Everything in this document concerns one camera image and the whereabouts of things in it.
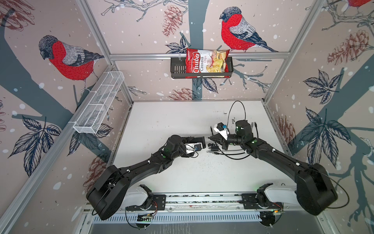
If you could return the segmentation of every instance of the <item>black plastic shelf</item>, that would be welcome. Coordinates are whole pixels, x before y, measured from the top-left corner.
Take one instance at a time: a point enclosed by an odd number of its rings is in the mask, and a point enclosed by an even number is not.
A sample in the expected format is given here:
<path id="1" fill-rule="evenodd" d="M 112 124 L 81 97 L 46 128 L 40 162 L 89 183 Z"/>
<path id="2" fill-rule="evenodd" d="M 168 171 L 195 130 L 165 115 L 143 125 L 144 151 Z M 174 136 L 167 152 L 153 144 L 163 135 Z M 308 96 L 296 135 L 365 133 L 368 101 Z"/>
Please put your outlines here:
<path id="1" fill-rule="evenodd" d="M 188 76 L 197 76 L 197 78 L 222 78 L 214 76 L 231 77 L 234 71 L 232 57 L 227 57 L 226 66 L 229 68 L 228 72 L 186 73 L 186 57 L 181 57 L 181 60 L 179 60 L 179 58 L 177 57 L 172 57 L 170 72 L 173 79 L 185 79 Z"/>

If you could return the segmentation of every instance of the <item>white mesh basket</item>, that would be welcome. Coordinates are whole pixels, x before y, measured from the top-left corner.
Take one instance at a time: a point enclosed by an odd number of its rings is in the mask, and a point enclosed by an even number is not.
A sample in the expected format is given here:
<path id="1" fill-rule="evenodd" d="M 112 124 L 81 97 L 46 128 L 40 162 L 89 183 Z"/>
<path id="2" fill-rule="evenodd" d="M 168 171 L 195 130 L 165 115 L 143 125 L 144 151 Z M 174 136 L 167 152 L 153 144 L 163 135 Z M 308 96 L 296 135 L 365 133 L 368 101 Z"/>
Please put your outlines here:
<path id="1" fill-rule="evenodd" d="M 102 84 L 74 124 L 78 133 L 97 133 L 124 80 L 122 72 L 108 72 Z"/>

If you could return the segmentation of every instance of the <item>chip bag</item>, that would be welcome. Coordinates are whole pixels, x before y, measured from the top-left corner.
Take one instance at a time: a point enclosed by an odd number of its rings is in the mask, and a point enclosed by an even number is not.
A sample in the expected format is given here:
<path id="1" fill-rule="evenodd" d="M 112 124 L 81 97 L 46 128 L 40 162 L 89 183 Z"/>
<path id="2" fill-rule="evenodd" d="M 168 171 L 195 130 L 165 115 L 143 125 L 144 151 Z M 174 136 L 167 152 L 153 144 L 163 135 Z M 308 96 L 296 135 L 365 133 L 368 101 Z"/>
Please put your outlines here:
<path id="1" fill-rule="evenodd" d="M 227 51 L 207 51 L 201 49 L 187 49 L 186 73 L 218 73 L 228 72 L 226 59 L 229 55 Z M 203 76 L 229 78 L 229 76 Z M 197 78 L 197 76 L 188 76 L 186 78 Z"/>

